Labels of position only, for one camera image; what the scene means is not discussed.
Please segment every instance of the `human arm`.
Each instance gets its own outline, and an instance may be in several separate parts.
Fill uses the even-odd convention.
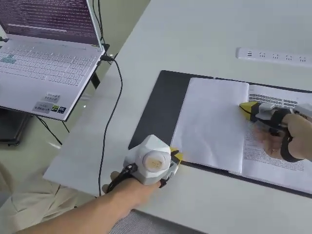
[[[282,122],[287,125],[290,135],[293,137],[288,144],[290,154],[297,159],[312,160],[312,123],[300,115],[288,114]],[[255,130],[255,134],[263,143],[264,151],[271,157],[282,159],[280,148],[282,136],[271,136],[270,133]]]
[[[117,175],[117,172],[113,172],[111,178],[114,179]],[[146,202],[159,186],[160,183],[145,186],[136,179],[127,179],[110,193],[17,234],[108,233],[131,209]]]

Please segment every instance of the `laptop screen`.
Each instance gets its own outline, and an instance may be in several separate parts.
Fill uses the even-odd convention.
[[[87,0],[0,0],[7,34],[98,45]]]

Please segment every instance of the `laptop sticker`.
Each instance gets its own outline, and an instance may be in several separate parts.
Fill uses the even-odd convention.
[[[59,110],[59,106],[53,105],[51,111],[57,112]]]
[[[66,111],[66,107],[61,106],[58,110],[58,113],[64,114],[65,111]]]
[[[38,101],[35,104],[33,111],[48,114],[51,111],[52,107],[53,103]]]
[[[52,102],[52,103],[57,103],[60,100],[60,95],[58,94],[51,94],[51,93],[47,93],[42,99],[41,101],[48,101],[48,102]]]

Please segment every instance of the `wrist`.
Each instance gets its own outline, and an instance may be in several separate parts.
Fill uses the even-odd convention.
[[[127,216],[133,208],[131,201],[121,193],[110,192],[103,197],[106,197],[110,205],[110,210],[114,211],[112,215],[118,219]]]

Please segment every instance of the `human hand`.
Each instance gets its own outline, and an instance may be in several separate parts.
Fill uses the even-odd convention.
[[[293,137],[288,144],[289,153],[297,159],[312,159],[312,123],[300,115],[288,114],[283,120],[288,131]],[[271,157],[283,159],[280,153],[282,139],[281,136],[272,136],[268,132],[255,129],[257,139],[263,143],[264,151]]]
[[[112,172],[111,179],[114,180],[119,172]],[[152,185],[143,185],[134,178],[126,179],[119,183],[108,195],[112,195],[126,202],[129,211],[148,201],[153,192],[160,187],[160,181]],[[108,185],[102,187],[106,192]]]

